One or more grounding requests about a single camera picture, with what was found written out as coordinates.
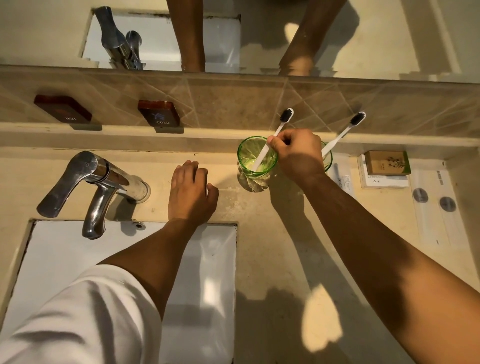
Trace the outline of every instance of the black bristles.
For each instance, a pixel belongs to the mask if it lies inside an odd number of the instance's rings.
[[[357,115],[355,115],[352,120],[350,120],[350,124],[352,124],[353,126],[357,126],[358,124],[360,124],[363,119],[365,119],[367,117],[367,114],[365,114],[363,111],[360,111]]]
[[[280,121],[281,122],[288,122],[290,118],[292,117],[293,110],[292,109],[286,109],[282,112],[282,115],[280,115]]]

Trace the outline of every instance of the faucet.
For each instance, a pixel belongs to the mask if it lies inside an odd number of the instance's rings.
[[[139,177],[127,174],[92,152],[83,151],[71,159],[57,184],[38,204],[37,212],[46,218],[56,218],[81,180],[97,186],[82,229],[82,235],[91,240],[105,232],[105,215],[115,193],[138,204],[150,197],[150,186]]]
[[[110,63],[115,68],[144,69],[138,53],[138,48],[142,44],[140,34],[131,30],[124,36],[115,25],[112,9],[109,6],[96,8],[94,14],[102,29],[102,46],[110,55]]]

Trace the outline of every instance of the white shirt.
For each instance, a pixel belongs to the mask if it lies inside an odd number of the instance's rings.
[[[0,344],[0,364],[158,363],[161,325],[137,279],[98,265]]]

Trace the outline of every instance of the marble countertop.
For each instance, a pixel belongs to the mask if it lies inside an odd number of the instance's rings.
[[[1,317],[8,304],[35,208],[78,151],[0,148]],[[138,221],[166,221],[170,177],[197,160],[220,189],[210,222],[237,223],[235,363],[411,363],[365,301],[298,187],[276,173],[262,192],[237,180],[235,154],[93,151],[152,188]],[[420,244],[409,189],[361,189],[357,200],[380,221],[476,289],[469,251]],[[80,183],[58,219],[83,220],[95,186]]]

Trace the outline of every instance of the toothbrush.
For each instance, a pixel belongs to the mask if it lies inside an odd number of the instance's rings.
[[[283,126],[290,121],[290,119],[292,118],[293,116],[293,109],[286,109],[285,111],[282,112],[282,115],[280,115],[280,121],[281,121],[281,124],[280,126],[277,128],[275,134],[273,134],[274,136],[277,136],[278,133],[280,132],[280,130],[282,130]],[[260,151],[260,154],[258,155],[255,163],[253,164],[252,166],[252,171],[254,172],[257,172],[257,169],[258,167],[260,166],[262,160],[265,158],[265,156],[267,155],[268,153],[268,149],[269,149],[269,146],[267,143],[265,143],[264,147],[262,148],[262,150]]]
[[[334,140],[332,140],[331,142],[329,142],[327,145],[325,145],[323,147],[322,158],[325,158],[325,156],[328,154],[328,152],[332,150],[332,148],[337,144],[337,142],[340,139],[342,139],[345,135],[347,135],[347,133],[350,131],[351,128],[360,124],[366,117],[367,117],[367,114],[364,113],[363,111],[360,111],[358,114],[356,114],[352,118],[352,120],[350,120],[350,123],[345,128],[345,130],[342,131]]]

